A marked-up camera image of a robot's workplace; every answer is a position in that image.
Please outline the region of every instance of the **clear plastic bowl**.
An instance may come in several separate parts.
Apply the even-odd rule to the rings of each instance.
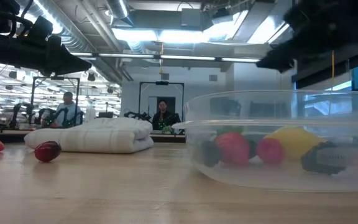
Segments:
[[[198,170],[227,184],[358,191],[358,92],[235,91],[185,105]]]

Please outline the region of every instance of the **person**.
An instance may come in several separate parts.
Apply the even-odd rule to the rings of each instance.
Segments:
[[[160,124],[167,122],[167,119],[172,118],[173,114],[167,111],[167,102],[165,100],[160,100],[158,103],[158,109],[160,110],[153,116],[153,130],[160,130]]]
[[[75,103],[73,102],[73,93],[72,92],[65,92],[63,95],[63,103],[60,103],[56,109],[56,112],[59,112],[61,109],[67,108],[67,120],[71,120],[75,116]],[[81,108],[77,106],[77,114],[81,111]],[[64,112],[61,112],[59,116],[56,118],[55,125],[58,127],[63,126],[64,121]],[[76,124],[80,124],[80,116],[77,115]]]

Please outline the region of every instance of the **folded white towel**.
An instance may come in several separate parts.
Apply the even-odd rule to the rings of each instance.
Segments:
[[[152,124],[132,118],[98,118],[68,129],[40,129],[24,137],[35,149],[46,141],[56,141],[65,152],[133,153],[153,146]]]

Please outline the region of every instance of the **blue shirt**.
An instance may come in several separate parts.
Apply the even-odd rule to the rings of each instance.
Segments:
[[[59,110],[63,109],[63,108],[67,108],[68,112],[67,112],[67,120],[71,120],[74,118],[75,115],[75,103],[72,103],[70,105],[65,105],[64,103],[60,103],[59,106],[56,109],[56,112],[59,112]],[[81,108],[79,106],[77,106],[77,113],[81,111]],[[59,127],[62,126],[63,124],[63,120],[65,118],[65,113],[64,111],[62,111],[59,116],[56,118],[56,123]],[[76,125],[80,124],[80,115],[77,115],[77,119],[76,119]]]

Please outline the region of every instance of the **metal frame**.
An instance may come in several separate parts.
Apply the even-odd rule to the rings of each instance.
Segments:
[[[76,90],[76,98],[75,98],[75,116],[77,114],[77,108],[78,108],[78,95],[80,94],[80,78],[67,78],[67,77],[33,77],[32,80],[32,89],[31,89],[31,113],[29,115],[29,124],[31,124],[31,120],[32,120],[32,110],[34,107],[34,94],[35,94],[35,88],[37,87],[35,81],[37,79],[51,79],[51,80],[76,80],[77,81],[77,90]]]
[[[155,84],[155,85],[164,85],[164,84],[158,84],[158,82],[140,82],[139,83],[139,103],[137,106],[138,113],[140,114],[140,99],[142,96],[142,85],[143,84]],[[184,83],[170,83],[166,82],[166,85],[181,85],[182,91],[181,91],[181,120],[183,121],[183,106],[185,104],[185,84]]]

